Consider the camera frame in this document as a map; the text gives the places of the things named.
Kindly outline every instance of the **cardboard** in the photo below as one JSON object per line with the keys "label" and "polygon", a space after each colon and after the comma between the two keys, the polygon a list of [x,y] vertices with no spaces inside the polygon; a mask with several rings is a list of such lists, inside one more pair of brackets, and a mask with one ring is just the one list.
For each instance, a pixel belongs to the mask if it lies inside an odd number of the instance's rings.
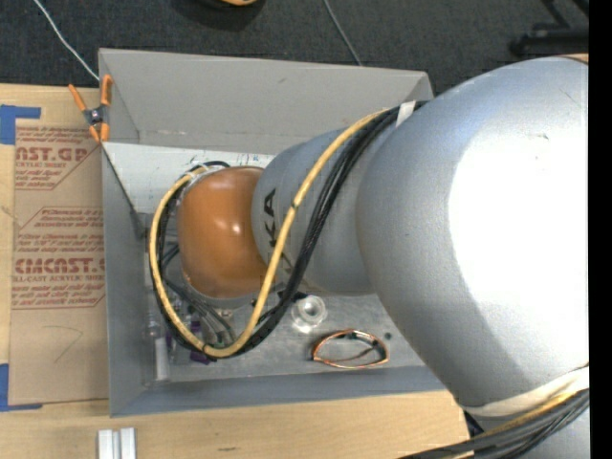
{"label": "cardboard", "polygon": [[[97,90],[82,95],[98,106]],[[9,404],[105,398],[100,148],[65,87],[2,85],[0,103],[33,110],[3,146],[14,157],[4,174],[14,175],[14,207],[3,209],[14,228]],[[6,314],[6,294],[2,303]]]}
{"label": "cardboard", "polygon": [[9,361],[14,146],[0,144],[0,364]]}

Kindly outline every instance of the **orange clamp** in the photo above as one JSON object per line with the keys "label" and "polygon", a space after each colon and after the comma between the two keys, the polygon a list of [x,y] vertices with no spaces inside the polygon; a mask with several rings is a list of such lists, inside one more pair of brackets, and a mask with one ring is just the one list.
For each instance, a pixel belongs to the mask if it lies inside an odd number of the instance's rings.
{"label": "orange clamp", "polygon": [[106,115],[112,101],[113,83],[110,75],[104,76],[100,85],[100,106],[96,109],[88,109],[77,88],[73,84],[68,85],[68,90],[73,95],[76,107],[85,116],[89,123],[89,132],[96,142],[106,142],[110,136]]}

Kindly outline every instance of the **blue tape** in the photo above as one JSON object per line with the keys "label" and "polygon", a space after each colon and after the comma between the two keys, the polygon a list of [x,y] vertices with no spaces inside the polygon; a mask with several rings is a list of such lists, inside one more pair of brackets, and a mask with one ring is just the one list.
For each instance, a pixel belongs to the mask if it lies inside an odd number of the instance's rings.
{"label": "blue tape", "polygon": [[0,413],[17,409],[37,409],[40,404],[19,404],[9,406],[9,365],[0,364]]}
{"label": "blue tape", "polygon": [[40,107],[0,105],[0,144],[15,144],[17,119],[40,119]]}

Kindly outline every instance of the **orange ball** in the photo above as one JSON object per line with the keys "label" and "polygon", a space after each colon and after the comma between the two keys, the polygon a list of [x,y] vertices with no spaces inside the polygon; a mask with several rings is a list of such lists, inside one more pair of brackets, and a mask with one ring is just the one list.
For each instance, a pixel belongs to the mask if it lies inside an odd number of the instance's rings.
{"label": "orange ball", "polygon": [[251,228],[251,202],[262,168],[234,166],[204,175],[177,207],[186,281],[208,297],[230,299],[259,291],[267,267]]}

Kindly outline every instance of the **gray metal box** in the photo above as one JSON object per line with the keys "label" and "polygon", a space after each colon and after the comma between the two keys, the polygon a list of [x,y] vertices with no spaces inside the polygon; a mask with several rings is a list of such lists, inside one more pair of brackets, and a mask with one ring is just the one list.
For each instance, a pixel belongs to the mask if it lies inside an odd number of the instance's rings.
{"label": "gray metal box", "polygon": [[[425,73],[119,50],[100,50],[99,71],[115,82],[102,156],[112,415],[443,388],[376,295],[327,297],[328,317],[309,334],[288,314],[240,357],[204,365],[175,353],[166,382],[149,379],[156,361],[143,337],[157,312],[145,263],[148,223],[192,162],[265,165],[369,113],[432,98]],[[309,359],[317,338],[348,327],[384,338],[390,362],[341,371]]]}

